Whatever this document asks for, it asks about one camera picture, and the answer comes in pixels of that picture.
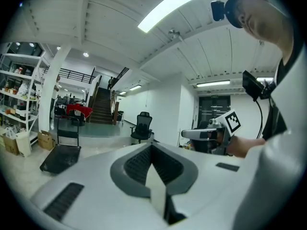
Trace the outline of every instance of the office chair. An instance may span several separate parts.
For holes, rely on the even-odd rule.
[[[138,115],[138,122],[136,127],[130,127],[131,137],[138,139],[139,143],[141,143],[141,140],[147,140],[150,138],[152,129],[149,129],[149,125],[153,119],[149,116],[149,113],[141,112],[141,114]]]

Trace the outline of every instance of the white shirt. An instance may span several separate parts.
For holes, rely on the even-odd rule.
[[[57,91],[55,89],[53,89],[53,93],[52,93],[52,99],[56,99],[57,98]]]

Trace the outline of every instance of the metal shelving unit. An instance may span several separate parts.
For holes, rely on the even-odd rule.
[[[39,69],[41,69],[41,68],[48,69],[48,67],[49,67],[48,62],[44,59],[44,54],[45,54],[45,52],[43,52],[40,57],[20,55],[20,54],[3,54],[1,56],[1,59],[0,59],[0,74],[4,74],[6,76],[6,81],[8,80],[8,78],[16,78],[16,79],[30,81],[29,91],[28,91],[26,97],[0,90],[1,94],[7,95],[9,97],[16,98],[16,99],[21,100],[21,101],[25,101],[26,102],[26,110],[29,110],[30,101],[32,101],[32,102],[38,102],[39,101],[37,99],[32,100],[30,97],[31,97],[31,89],[32,89],[33,84],[34,83],[42,84],[42,76],[39,72]],[[34,70],[33,70],[32,76],[27,76],[27,75],[22,75],[22,74],[4,71],[2,69],[2,67],[4,65],[3,61],[4,61],[5,58],[8,58],[13,64],[16,64],[16,65],[24,65],[24,66],[28,66],[28,67],[33,67]],[[14,115],[11,115],[11,114],[6,114],[3,111],[0,111],[0,114],[6,116],[8,118],[11,118],[13,120],[16,120],[20,123],[24,123],[25,126],[26,126],[26,130],[30,134],[30,141],[33,141],[33,143],[35,141],[37,141],[37,139],[35,139],[37,137],[37,133],[31,131],[31,129],[33,127],[33,124],[35,123],[35,121],[38,118],[38,114],[37,115],[30,115],[30,118],[28,117],[28,115],[26,115],[25,120],[21,120],[21,119],[15,117]]]

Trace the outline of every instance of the person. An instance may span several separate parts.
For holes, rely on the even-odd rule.
[[[243,28],[255,39],[267,41],[279,47],[282,59],[275,74],[275,84],[278,85],[303,47],[303,39],[296,24],[268,0],[228,0],[225,4],[225,14],[234,27]],[[250,148],[264,145],[269,138],[285,130],[283,117],[272,103],[262,138],[245,139],[233,136],[227,147],[227,153],[245,157]]]
[[[58,75],[56,85],[54,85],[54,87],[53,87],[53,93],[52,93],[51,103],[50,103],[49,119],[52,119],[51,112],[52,112],[52,109],[53,109],[53,106],[54,106],[54,101],[57,98],[57,92],[59,91],[59,80],[60,79],[61,79],[61,77]]]
[[[112,87],[112,82],[113,82],[113,77],[110,78],[109,82],[108,82],[108,85],[107,85],[107,89],[111,89]]]

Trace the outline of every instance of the fluorescent light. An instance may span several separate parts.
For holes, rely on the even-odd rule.
[[[191,0],[163,0],[160,2],[138,25],[144,31],[149,32],[164,17]]]
[[[267,82],[272,82],[274,78],[257,78],[259,82],[266,80]]]
[[[140,88],[140,87],[142,87],[142,86],[141,86],[141,85],[137,85],[137,86],[131,88],[130,90],[136,90],[136,89],[138,89],[138,88]]]
[[[204,83],[198,83],[198,84],[197,84],[197,87],[207,87],[207,86],[226,85],[226,84],[230,84],[230,80],[219,81],[219,82],[204,82]]]

